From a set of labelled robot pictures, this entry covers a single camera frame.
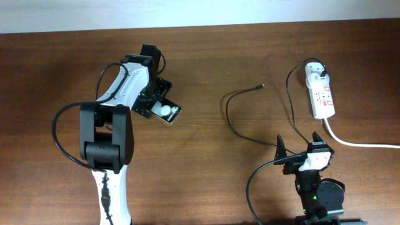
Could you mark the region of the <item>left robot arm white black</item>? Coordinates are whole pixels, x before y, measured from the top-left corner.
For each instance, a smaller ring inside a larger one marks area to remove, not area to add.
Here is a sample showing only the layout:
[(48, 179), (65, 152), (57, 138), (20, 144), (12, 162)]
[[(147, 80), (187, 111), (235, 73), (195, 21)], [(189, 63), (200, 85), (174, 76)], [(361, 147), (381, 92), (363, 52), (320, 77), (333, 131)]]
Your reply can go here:
[(172, 84), (160, 78), (161, 51), (145, 44), (128, 54), (110, 88), (92, 106), (80, 108), (80, 155), (92, 167), (101, 224), (132, 224), (126, 194), (126, 172), (134, 153), (131, 112), (145, 118), (161, 106)]

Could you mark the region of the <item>black smartphone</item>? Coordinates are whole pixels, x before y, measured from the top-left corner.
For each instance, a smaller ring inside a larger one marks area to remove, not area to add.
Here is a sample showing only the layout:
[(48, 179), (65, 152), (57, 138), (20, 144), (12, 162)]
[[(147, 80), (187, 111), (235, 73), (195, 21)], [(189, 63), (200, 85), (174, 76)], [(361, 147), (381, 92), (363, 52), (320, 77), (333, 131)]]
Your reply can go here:
[(163, 98), (160, 101), (156, 101), (151, 109), (151, 112), (153, 114), (169, 124), (174, 122), (180, 111), (180, 106), (166, 98)]

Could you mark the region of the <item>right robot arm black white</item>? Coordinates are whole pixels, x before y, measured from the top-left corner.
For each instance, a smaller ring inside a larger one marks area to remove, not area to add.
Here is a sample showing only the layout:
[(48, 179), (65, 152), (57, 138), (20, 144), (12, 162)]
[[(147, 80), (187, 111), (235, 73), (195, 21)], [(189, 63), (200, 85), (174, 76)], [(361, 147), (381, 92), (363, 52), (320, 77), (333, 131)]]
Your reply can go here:
[(294, 219), (296, 224), (339, 224), (339, 216), (344, 213), (345, 185), (331, 178), (322, 178), (320, 172), (327, 169), (334, 150), (312, 134), (313, 142), (304, 152), (292, 156), (281, 136), (277, 137), (275, 165), (283, 165), (284, 175), (295, 175), (296, 192), (301, 198), (304, 214)]

